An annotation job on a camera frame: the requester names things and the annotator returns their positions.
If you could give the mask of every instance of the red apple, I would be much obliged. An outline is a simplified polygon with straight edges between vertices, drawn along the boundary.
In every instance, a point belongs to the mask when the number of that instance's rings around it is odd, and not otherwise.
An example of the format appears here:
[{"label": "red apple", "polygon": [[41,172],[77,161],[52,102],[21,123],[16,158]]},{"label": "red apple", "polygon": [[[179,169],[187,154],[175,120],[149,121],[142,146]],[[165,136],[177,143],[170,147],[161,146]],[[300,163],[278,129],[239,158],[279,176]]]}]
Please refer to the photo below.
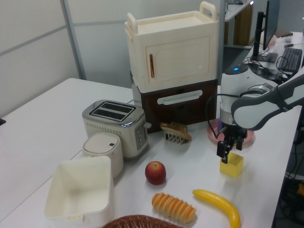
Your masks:
[{"label": "red apple", "polygon": [[149,183],[159,185],[166,179],[166,168],[161,162],[152,161],[147,164],[144,174]]}]

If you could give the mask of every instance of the toaster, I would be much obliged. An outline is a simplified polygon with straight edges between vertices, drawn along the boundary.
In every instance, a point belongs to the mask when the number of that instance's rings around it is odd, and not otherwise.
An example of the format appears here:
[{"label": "toaster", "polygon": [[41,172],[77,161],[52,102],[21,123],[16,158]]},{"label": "toaster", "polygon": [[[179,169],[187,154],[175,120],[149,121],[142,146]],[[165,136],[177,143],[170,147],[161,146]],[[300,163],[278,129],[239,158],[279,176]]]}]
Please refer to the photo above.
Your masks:
[{"label": "toaster", "polygon": [[148,145],[144,110],[135,105],[116,101],[100,100],[82,112],[87,136],[99,132],[116,134],[121,142],[124,158],[139,155]]}]

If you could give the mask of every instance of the small white rice cooker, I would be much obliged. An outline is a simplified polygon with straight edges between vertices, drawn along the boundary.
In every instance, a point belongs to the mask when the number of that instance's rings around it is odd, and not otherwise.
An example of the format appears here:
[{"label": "small white rice cooker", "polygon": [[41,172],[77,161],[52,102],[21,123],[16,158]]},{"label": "small white rice cooker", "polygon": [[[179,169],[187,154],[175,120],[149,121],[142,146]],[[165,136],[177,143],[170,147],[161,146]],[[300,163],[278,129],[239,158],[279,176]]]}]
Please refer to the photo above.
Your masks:
[{"label": "small white rice cooker", "polygon": [[82,151],[85,155],[108,156],[111,159],[111,169],[115,178],[124,167],[123,150],[120,138],[112,133],[100,132],[93,134],[84,143]]}]

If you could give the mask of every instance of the wicker basket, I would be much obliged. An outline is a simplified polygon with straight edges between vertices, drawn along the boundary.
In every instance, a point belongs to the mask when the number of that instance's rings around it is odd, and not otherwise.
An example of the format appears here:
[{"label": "wicker basket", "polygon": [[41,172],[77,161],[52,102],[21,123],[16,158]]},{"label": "wicker basket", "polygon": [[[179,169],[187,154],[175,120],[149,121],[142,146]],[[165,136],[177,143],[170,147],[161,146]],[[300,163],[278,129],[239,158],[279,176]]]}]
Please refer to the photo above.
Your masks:
[{"label": "wicker basket", "polygon": [[128,215],[113,220],[104,228],[183,228],[167,221],[146,216]]}]

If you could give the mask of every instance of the computer monitor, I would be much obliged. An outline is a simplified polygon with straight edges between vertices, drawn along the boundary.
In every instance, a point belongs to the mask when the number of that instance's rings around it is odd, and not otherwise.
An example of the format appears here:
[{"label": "computer monitor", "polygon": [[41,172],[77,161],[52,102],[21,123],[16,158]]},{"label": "computer monitor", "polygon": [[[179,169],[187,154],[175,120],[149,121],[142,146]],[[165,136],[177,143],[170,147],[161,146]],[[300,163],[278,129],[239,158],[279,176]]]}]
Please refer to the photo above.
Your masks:
[{"label": "computer monitor", "polygon": [[253,54],[251,60],[262,61],[262,62],[275,62],[277,53],[262,52],[259,53],[259,46],[261,40],[263,18],[265,18],[265,30],[263,40],[263,50],[266,50],[271,38],[277,29],[277,22],[279,17],[280,0],[268,0],[266,14],[258,12],[256,19],[256,33],[255,42],[253,44]]}]

